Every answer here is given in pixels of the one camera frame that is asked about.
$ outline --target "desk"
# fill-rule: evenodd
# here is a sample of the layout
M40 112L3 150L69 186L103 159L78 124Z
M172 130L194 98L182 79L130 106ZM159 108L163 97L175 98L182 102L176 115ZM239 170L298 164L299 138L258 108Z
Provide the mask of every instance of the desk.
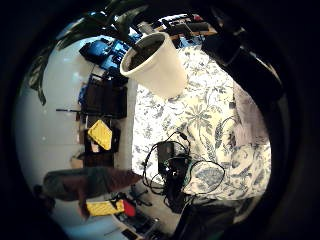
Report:
M271 171L270 143L236 147L234 127L240 120L235 107L233 79L201 51L200 46L178 49L178 53L188 74L188 86L182 94L164 101L138 86L133 124L133 171L142 174L141 163L151 146L179 130L191 141L193 163L199 163L192 172L188 171L185 193L219 200L262 195ZM173 140L187 147L179 137ZM223 167L224 175L216 164ZM151 179L157 173L154 151L147 166L147 177ZM155 177L154 181L162 183L160 177Z

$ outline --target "yellow object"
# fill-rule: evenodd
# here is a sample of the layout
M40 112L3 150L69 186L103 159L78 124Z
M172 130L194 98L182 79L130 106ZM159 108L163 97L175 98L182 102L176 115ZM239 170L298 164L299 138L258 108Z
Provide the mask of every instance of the yellow object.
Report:
M122 200L117 201L117 209L114 208L110 201L87 202L87 208L91 216L104 216L124 211Z
M88 130L88 134L105 150L111 149L112 131L103 121L96 121L96 123Z

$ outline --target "white wall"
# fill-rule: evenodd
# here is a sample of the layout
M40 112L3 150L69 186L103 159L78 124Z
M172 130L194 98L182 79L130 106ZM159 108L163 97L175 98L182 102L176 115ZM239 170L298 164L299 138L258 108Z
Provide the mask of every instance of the white wall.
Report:
M87 81L93 64L78 51L86 41L93 39L79 41L51 54L43 80L47 98L45 106L40 104L37 92L28 88L26 82L21 88L15 109L15 136L21 169L30 189L35 184L41 184L48 171L70 168L70 157L83 147L77 143L76 115L56 112L56 108L79 109L77 99L81 83ZM78 239L76 232L82 232L86 239L90 239L91 235L98 239L97 234L103 237L107 231L116 229L111 217L84 222L79 217L76 202L57 200L53 219L72 239ZM117 236L114 239L121 239L119 234Z

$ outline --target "chair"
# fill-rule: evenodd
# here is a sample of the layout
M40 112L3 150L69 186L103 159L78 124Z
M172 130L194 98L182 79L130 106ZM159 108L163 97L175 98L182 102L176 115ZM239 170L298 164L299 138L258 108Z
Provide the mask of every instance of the chair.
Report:
M106 81L101 76L91 74L81 104L81 112L112 119L125 118L127 87L114 87L112 81Z

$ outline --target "cord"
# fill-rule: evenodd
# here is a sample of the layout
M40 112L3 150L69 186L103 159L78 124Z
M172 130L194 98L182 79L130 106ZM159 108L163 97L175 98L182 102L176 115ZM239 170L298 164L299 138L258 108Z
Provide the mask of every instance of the cord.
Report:
M217 165L218 167L220 167L220 168L223 170L223 176L221 177L221 181L219 182L219 184L216 186L215 189L211 189L210 191L205 192L205 193L197 193L197 194L195 194L194 196L197 196L197 195L199 195L199 194L208 194L208 193L216 190L216 189L221 185L221 183L222 183L222 181L223 181L223 179L224 179L224 176L225 176L225 174L226 174L225 169L224 169L219 163L215 163L215 162L211 162L211 161L207 161L207 160L201 160L201 161L197 161L197 162L195 162L194 164L191 165L191 167L190 167L190 169L189 169L189 176L191 176L192 169L193 169L197 164L199 164L199 163L201 163L201 162L208 162L208 163ZM191 177L190 177L188 183L185 184L185 186L187 186L187 185L190 183L190 181L191 181Z
M182 139L186 140L188 142L188 150L186 149L186 147L184 145L182 145L180 142L178 141L169 141L169 139L174 135L174 134L179 134ZM152 182L153 182L153 179L159 175L159 173L157 173L156 175L154 175L151 180L149 181L148 178L147 178L147 174L146 174L146 170L147 170L147 165L148 165L148 161L149 161L149 158L151 156L151 153L161 144L165 144L165 143L168 143L168 142L171 142L171 143L175 143L175 144L178 144L180 147L183 148L184 150L184 154L187 155L188 159L189 159L189 154L190 154L190 146L191 146L191 143L190 141L188 140L187 136L182 133L182 132L179 132L179 131L175 131L173 132L165 141L162 141L162 142L158 142L156 144L153 144L149 153L147 154L146 158L145 158L145 161L142 163L143 165L143 174L142 174L142 183L143 185L145 185L146 187L148 187L152 193L156 194L156 195L163 195L164 193L164 189L165 189L165 186L166 186L166 180L163 179L164 181L164 185L162 187L155 187L155 186L152 186ZM169 160L172 160L172 159L177 159L177 158L181 158L181 157L173 157L173 158L170 158L170 159L167 159L166 161L169 161Z

